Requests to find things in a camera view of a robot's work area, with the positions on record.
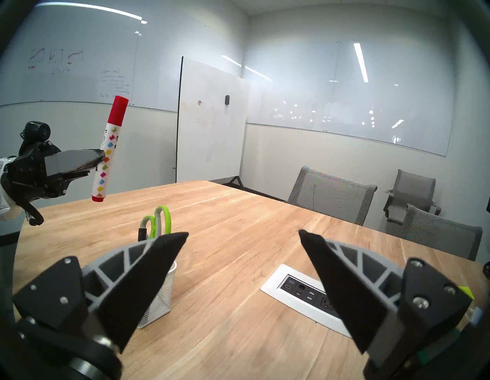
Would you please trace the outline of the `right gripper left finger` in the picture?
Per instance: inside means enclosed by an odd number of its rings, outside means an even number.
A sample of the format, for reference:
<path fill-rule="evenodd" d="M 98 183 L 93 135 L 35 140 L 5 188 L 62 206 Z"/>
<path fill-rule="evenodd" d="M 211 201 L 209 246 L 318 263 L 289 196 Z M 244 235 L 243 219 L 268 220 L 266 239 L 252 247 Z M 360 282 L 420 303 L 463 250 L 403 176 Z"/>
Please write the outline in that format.
<path fill-rule="evenodd" d="M 118 358 L 188 232 L 116 248 L 81 268 L 63 257 L 13 295 L 12 379 L 121 379 Z"/>

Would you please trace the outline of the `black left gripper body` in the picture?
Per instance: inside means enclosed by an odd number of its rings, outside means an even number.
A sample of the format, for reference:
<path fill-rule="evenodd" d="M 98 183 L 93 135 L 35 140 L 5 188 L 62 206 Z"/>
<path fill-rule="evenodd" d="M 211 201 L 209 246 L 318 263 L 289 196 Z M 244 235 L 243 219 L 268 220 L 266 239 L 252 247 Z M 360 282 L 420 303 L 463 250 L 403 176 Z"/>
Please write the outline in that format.
<path fill-rule="evenodd" d="M 13 200 L 54 199 L 65 195 L 70 178 L 65 174 L 48 175 L 45 158 L 61 152 L 51 141 L 27 144 L 7 163 L 2 174 L 2 189 Z"/>

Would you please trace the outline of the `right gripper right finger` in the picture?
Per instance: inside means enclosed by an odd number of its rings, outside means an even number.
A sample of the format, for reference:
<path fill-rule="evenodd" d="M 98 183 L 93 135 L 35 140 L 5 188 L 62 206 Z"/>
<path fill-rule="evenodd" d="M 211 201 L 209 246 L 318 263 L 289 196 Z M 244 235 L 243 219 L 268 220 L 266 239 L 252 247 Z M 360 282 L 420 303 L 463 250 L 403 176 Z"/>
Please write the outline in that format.
<path fill-rule="evenodd" d="M 418 257 L 400 268 L 358 247 L 299 230 L 333 308 L 360 353 L 365 379 L 473 378 L 472 299 Z"/>

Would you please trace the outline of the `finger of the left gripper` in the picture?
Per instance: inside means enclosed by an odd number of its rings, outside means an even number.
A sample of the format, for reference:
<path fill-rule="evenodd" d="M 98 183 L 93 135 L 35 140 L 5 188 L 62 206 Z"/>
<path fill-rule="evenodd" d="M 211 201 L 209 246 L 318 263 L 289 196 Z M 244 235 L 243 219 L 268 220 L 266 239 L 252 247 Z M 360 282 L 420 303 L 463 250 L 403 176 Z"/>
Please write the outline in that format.
<path fill-rule="evenodd" d="M 100 149 L 68 150 L 46 156 L 46 176 L 70 174 L 90 171 L 105 158 L 105 152 Z"/>
<path fill-rule="evenodd" d="M 87 177 L 90 171 L 91 171 L 90 168 L 71 169 L 71 170 L 66 169 L 60 173 L 60 180 L 63 182 L 71 182 L 75 179 Z"/>

